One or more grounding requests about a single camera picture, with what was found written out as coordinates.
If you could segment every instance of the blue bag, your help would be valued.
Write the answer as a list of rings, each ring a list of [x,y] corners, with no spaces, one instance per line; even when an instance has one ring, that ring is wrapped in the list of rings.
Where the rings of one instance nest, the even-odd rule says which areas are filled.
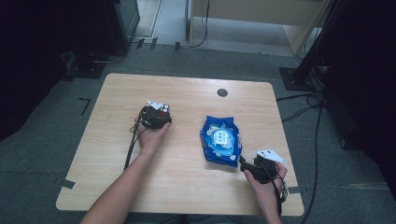
[[[200,134],[207,161],[233,167],[238,166],[242,143],[233,118],[219,119],[206,116],[206,122]]]

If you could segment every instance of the tabletop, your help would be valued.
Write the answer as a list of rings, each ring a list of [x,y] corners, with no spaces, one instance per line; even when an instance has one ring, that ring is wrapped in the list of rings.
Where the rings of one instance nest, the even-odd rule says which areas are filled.
[[[218,90],[227,96],[218,95]],[[242,155],[271,148],[285,161],[288,187],[298,187],[271,84],[189,77],[109,74],[81,138],[56,206],[87,211],[122,173],[134,118],[147,100],[170,106],[172,126],[152,161],[133,212],[259,215],[255,195],[238,168],[205,160],[200,130],[206,116],[233,117]],[[140,148],[136,144],[131,161]],[[282,203],[283,216],[304,212],[299,192]]]

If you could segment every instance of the table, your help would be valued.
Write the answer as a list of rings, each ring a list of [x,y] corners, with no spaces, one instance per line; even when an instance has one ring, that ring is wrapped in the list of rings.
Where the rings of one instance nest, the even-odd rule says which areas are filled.
[[[218,90],[228,92],[218,96]],[[258,215],[254,193],[239,168],[205,160],[199,131],[206,115],[234,117],[242,155],[252,162],[271,148],[285,161],[289,187],[298,183],[269,83],[186,77],[110,74],[106,77],[56,206],[86,211],[122,173],[133,134],[130,128],[147,100],[170,105],[171,129],[153,159],[134,212]],[[131,161],[140,150],[134,146]],[[284,216],[304,212],[300,193],[283,203]]]
[[[194,17],[206,17],[208,0],[191,0],[190,45]],[[294,55],[304,45],[332,0],[216,0],[210,1],[208,18],[282,24]]]

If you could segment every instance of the gray carpet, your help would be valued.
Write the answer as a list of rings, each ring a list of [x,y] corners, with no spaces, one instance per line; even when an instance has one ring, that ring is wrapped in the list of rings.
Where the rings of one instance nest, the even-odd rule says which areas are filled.
[[[100,79],[60,81],[22,129],[0,143],[0,223],[78,223],[83,212],[55,207],[61,187],[109,73],[171,77],[202,77],[265,81],[276,98],[298,94],[285,91],[279,66],[297,67],[299,58],[208,49],[135,46]],[[86,101],[92,99],[81,115]],[[282,119],[306,107],[305,98],[278,103]],[[308,207],[315,177],[315,127],[318,109],[284,123],[294,169]],[[300,223],[302,217],[282,217]],[[263,223],[262,217],[244,217]],[[396,204],[378,170],[361,151],[341,149],[329,111],[323,109],[318,131],[318,189],[306,223],[396,223]]]

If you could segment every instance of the black controller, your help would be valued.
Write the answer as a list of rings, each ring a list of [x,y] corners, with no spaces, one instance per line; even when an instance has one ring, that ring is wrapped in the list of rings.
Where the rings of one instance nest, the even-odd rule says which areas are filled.
[[[169,105],[163,105],[158,110],[146,105],[140,115],[143,126],[151,130],[161,129],[165,123],[172,122]]]
[[[241,163],[240,170],[244,172],[249,170],[254,178],[261,184],[266,184],[271,182],[271,180],[276,178],[277,171],[274,161],[269,161],[259,155],[253,160],[254,165],[247,163],[245,158],[239,157],[239,163]]]

